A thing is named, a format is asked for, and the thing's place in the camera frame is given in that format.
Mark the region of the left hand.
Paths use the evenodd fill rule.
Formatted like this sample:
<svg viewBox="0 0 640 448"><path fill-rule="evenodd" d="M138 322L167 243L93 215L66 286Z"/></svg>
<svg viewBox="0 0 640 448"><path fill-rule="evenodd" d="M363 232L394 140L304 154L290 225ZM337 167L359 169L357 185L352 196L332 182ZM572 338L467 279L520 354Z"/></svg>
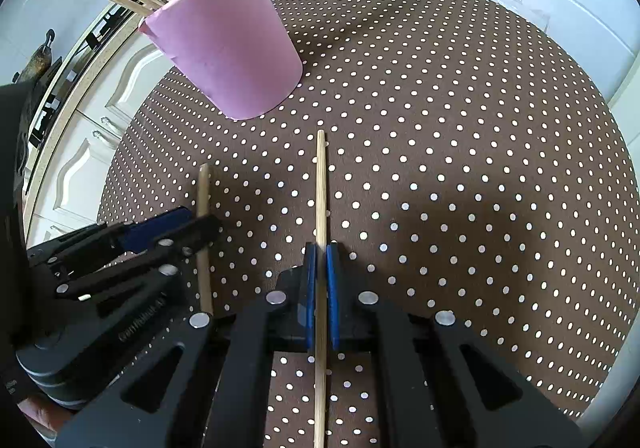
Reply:
<svg viewBox="0 0 640 448"><path fill-rule="evenodd" d="M30 420L53 433L57 433L73 417L70 410L38 395L23 399L18 408Z"/></svg>

